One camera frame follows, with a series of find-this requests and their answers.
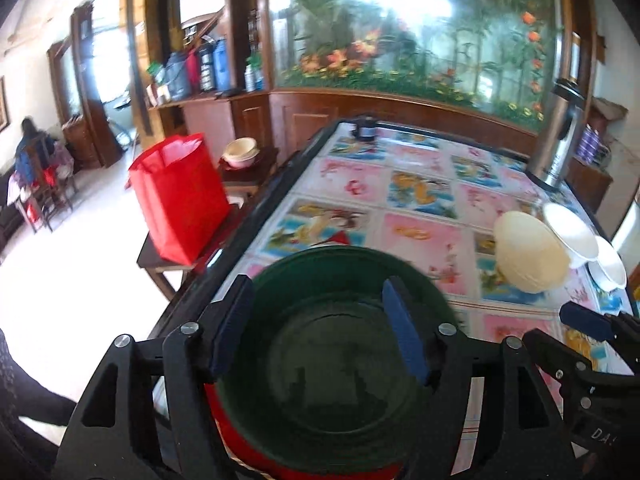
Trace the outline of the white bowl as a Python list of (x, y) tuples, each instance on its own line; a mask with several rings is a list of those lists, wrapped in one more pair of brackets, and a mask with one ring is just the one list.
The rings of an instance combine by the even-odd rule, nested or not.
[(577, 214), (559, 204), (542, 206), (544, 223), (564, 246), (570, 267), (579, 269), (598, 258), (599, 247), (593, 230)]
[(603, 237), (596, 236), (598, 256), (587, 263), (587, 270), (593, 281), (602, 292), (624, 289), (627, 285), (627, 274), (620, 255)]

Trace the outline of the purple spray cans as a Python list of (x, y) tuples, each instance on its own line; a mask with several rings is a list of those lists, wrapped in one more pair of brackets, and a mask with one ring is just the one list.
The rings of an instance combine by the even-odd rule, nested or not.
[(585, 165), (602, 168), (608, 160), (610, 150), (602, 142), (600, 133), (585, 125), (576, 148), (576, 157)]

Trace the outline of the stainless steel thermos jug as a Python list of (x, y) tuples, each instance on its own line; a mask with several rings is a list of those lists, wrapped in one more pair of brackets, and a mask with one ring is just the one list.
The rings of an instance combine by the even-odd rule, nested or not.
[(584, 125), (586, 99), (575, 81), (559, 78), (548, 96), (542, 130), (525, 174), (546, 191), (559, 188), (574, 156)]

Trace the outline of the cream plastic bowl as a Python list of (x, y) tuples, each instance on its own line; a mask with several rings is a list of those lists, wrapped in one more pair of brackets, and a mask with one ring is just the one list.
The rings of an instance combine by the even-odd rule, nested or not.
[(531, 214), (505, 212), (494, 224), (494, 239), (498, 270), (522, 292), (548, 292), (570, 274), (570, 258), (563, 245)]

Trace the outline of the framed wall picture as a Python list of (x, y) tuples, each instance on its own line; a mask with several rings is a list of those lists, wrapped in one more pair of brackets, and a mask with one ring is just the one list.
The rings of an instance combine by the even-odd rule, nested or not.
[(0, 77), (0, 131), (3, 131), (9, 124), (9, 110), (8, 104), (6, 104), (6, 84), (4, 83), (4, 77)]

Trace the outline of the red wedding plate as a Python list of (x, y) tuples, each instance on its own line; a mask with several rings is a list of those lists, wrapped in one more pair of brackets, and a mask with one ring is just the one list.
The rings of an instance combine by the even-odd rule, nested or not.
[(380, 469), (371, 471), (354, 472), (353, 474), (313, 474), (297, 469), (291, 469), (278, 464), (275, 460), (268, 458), (257, 448), (249, 444), (236, 430), (230, 418), (222, 407), (215, 385), (204, 385), (204, 391), (220, 433), (222, 443), (226, 451), (240, 466), (256, 472), (262, 479), (280, 480), (321, 480), (321, 479), (342, 479), (342, 480), (387, 480), (395, 479), (401, 472), (401, 464), (391, 464)]

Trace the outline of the wooden chair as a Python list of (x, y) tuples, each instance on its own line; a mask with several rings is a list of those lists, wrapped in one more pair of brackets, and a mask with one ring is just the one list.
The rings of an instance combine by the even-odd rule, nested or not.
[(14, 172), (18, 186), (14, 203), (34, 232), (39, 228), (52, 232), (53, 217), (61, 209), (74, 210), (72, 197), (78, 192), (75, 159), (60, 141), (54, 140), (54, 145), (50, 168), (42, 171), (38, 160), (34, 160), (36, 183), (24, 185), (20, 175)]

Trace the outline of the large aquarium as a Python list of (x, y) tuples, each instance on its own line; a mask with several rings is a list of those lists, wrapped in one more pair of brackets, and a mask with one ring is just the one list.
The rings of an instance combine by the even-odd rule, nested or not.
[(269, 0), (269, 10), (281, 87), (410, 96), (542, 126), (559, 0)]

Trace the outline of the cream bowls on stool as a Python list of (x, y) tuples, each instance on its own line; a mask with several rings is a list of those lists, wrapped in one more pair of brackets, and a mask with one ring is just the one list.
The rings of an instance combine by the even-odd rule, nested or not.
[(233, 169), (244, 169), (253, 165), (258, 153), (259, 148), (255, 139), (239, 138), (226, 146), (222, 159)]

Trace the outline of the red gift bag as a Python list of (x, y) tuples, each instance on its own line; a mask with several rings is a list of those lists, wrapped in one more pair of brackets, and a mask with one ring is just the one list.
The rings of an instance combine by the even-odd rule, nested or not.
[(151, 240), (166, 260), (192, 264), (231, 214), (221, 176), (201, 133), (171, 136), (129, 168)]

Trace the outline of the blue thermos flask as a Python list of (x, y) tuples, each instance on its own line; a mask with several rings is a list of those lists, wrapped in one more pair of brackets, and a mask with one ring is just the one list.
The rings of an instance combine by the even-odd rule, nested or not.
[(181, 101), (192, 94), (191, 81), (186, 68), (187, 59), (188, 56), (184, 52), (172, 52), (165, 66), (166, 84), (173, 101)]

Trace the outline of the wooden side stool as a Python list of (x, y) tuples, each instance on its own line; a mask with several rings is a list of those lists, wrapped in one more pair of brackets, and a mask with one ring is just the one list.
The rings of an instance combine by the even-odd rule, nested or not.
[(224, 219), (221, 226), (215, 232), (212, 239), (205, 245), (198, 258), (194, 263), (183, 264), (172, 260), (164, 259), (155, 248), (150, 234), (146, 234), (144, 243), (141, 247), (137, 258), (137, 265), (140, 269), (145, 270), (153, 284), (163, 294), (163, 296), (171, 301), (177, 295), (178, 289), (170, 284), (166, 278), (166, 272), (180, 271), (182, 273), (181, 281), (185, 281), (188, 275), (202, 262), (211, 257), (214, 252), (226, 241), (233, 233), (238, 225), (241, 217), (241, 207), (237, 204), (231, 206), (231, 212)]

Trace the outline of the dark green plastic basin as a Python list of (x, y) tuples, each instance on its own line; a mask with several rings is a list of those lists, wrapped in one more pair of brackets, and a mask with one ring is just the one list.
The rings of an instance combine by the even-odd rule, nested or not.
[(407, 287), (420, 318), (454, 320), (424, 274), (369, 248), (305, 250), (254, 277), (252, 314), (215, 385), (249, 444), (313, 474), (402, 467), (425, 394), (383, 309), (383, 285), (393, 277)]

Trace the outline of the seated person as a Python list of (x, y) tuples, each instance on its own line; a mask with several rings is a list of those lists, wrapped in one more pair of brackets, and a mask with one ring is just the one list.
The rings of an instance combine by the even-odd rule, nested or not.
[(38, 181), (34, 167), (35, 158), (42, 171), (51, 167), (51, 157), (55, 145), (52, 136), (36, 127), (30, 117), (21, 122), (22, 138), (15, 150), (15, 171), (20, 175), (24, 185)]

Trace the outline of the small black jar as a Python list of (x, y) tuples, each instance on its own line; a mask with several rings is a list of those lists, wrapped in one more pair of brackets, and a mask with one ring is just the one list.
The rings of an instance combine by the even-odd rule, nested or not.
[(359, 142), (374, 142), (378, 136), (378, 120), (370, 115), (358, 116), (354, 121), (352, 136)]

